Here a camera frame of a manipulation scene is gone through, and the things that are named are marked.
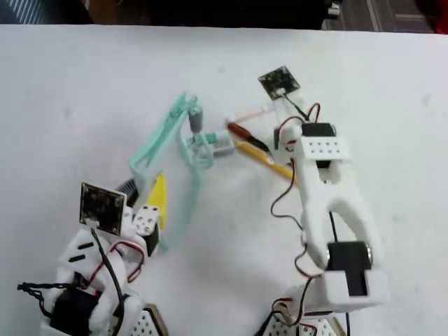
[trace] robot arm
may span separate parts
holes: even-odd
[[[323,270],[310,283],[304,303],[308,319],[332,312],[350,312],[388,302],[384,248],[363,199],[344,139],[327,123],[285,126],[279,134],[274,159],[294,162],[302,200],[301,224],[307,250]],[[324,225],[335,212],[351,228],[355,241],[326,241]],[[290,296],[298,311],[304,286]]]

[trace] black wire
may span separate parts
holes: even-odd
[[[347,336],[350,336],[350,314],[345,313],[345,321],[347,324]]]
[[[75,285],[72,283],[32,283],[32,282],[22,282],[21,284],[17,285],[18,291],[24,291],[28,294],[30,294],[33,298],[36,298],[39,301],[39,308],[41,309],[42,314],[45,317],[48,317],[51,319],[52,314],[45,309],[43,306],[43,303],[45,301],[42,291],[37,289],[51,289],[51,288],[58,288],[58,289],[72,289],[76,288]]]
[[[336,225],[335,225],[335,219],[333,218],[333,212],[329,212],[328,215],[330,215],[330,221],[331,221],[331,228],[333,230],[333,237],[335,238],[335,242],[337,242],[337,233],[336,233]]]
[[[299,106],[297,106],[297,104],[296,104],[294,101],[292,101],[291,99],[289,99],[288,96],[287,96],[286,94],[284,94],[282,97],[285,98],[288,102],[290,102],[290,104],[294,106],[294,108],[297,110],[297,112],[298,112],[298,113],[299,113],[299,114],[300,114],[306,121],[309,120],[308,115],[306,115],[305,112],[302,111],[302,109],[301,109]]]
[[[301,229],[301,230],[303,230],[303,227],[301,226],[301,224],[299,223],[299,221],[297,220],[297,218],[296,217],[294,217],[294,216],[292,216],[292,215],[279,215],[279,214],[277,214],[277,213],[274,213],[274,207],[275,207],[275,204],[277,204],[277,202],[279,201],[279,200],[281,200],[283,197],[285,197],[286,196],[286,194],[288,194],[290,191],[291,191],[291,189],[293,188],[293,186],[294,186],[294,180],[295,180],[295,165],[294,165],[294,160],[291,160],[291,162],[293,163],[292,164],[292,166],[293,166],[293,177],[291,178],[291,183],[290,183],[290,185],[288,186],[288,188],[280,195],[280,196],[278,196],[274,201],[273,201],[273,203],[271,204],[271,215],[273,215],[273,217],[276,217],[276,218],[289,218],[289,219],[292,219],[294,222],[295,222],[295,224]]]
[[[94,229],[91,229],[91,232],[92,232],[92,236],[94,237],[95,241],[98,244],[99,254],[101,254],[101,258],[103,260],[104,266],[106,266],[107,270],[109,271],[109,274],[111,275],[111,278],[113,280],[113,284],[115,285],[115,289],[117,290],[119,317],[118,317],[117,325],[115,326],[115,328],[113,330],[113,334],[112,334],[112,336],[117,336],[118,332],[120,331],[121,325],[123,324],[123,319],[125,317],[125,300],[123,298],[123,293],[121,292],[121,287],[120,287],[120,284],[118,283],[117,276],[116,276],[115,272],[113,271],[111,262],[109,261],[106,254],[104,253],[103,246],[101,246],[101,243],[99,242],[97,233],[95,232]]]
[[[331,228],[333,230],[333,237],[335,239],[335,242],[338,242],[337,239],[337,233],[336,233],[336,225],[335,225],[335,219],[333,218],[333,212],[329,212],[328,215],[330,216],[330,222],[331,222]],[[347,324],[347,336],[350,336],[350,314],[349,313],[345,313],[345,321]]]

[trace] pencil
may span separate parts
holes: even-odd
[[[291,169],[275,163],[272,158],[247,142],[239,141],[236,139],[233,139],[233,142],[238,151],[242,152],[246,156],[249,156],[250,158],[253,158],[254,160],[263,163],[264,165],[275,171],[277,174],[282,175],[285,179],[291,181],[293,177],[293,171]],[[294,179],[294,184],[297,186],[299,185],[299,181],[296,178]]]

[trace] white surface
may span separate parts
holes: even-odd
[[[0,334],[39,328],[37,301],[15,287],[54,279],[78,229],[81,180],[129,177],[128,157],[180,91],[198,95],[216,129],[266,102],[257,78],[281,65],[304,105],[319,101],[321,120],[346,135],[386,247],[393,301],[352,314],[353,334],[448,327],[446,36],[2,26],[0,46]],[[135,285],[171,335],[252,335],[273,299],[303,282],[296,227],[269,215],[286,186],[240,155],[206,172],[184,244]],[[299,216],[298,192],[279,207]]]

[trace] black circuit board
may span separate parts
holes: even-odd
[[[285,95],[300,89],[299,83],[294,79],[286,66],[282,66],[277,70],[273,70],[272,72],[258,77],[258,81],[263,85],[272,100],[281,97],[281,95],[277,93],[279,89],[284,89]]]
[[[126,195],[83,183],[79,221],[87,224],[87,219],[97,221],[98,229],[113,235],[120,235],[121,220],[126,204]]]

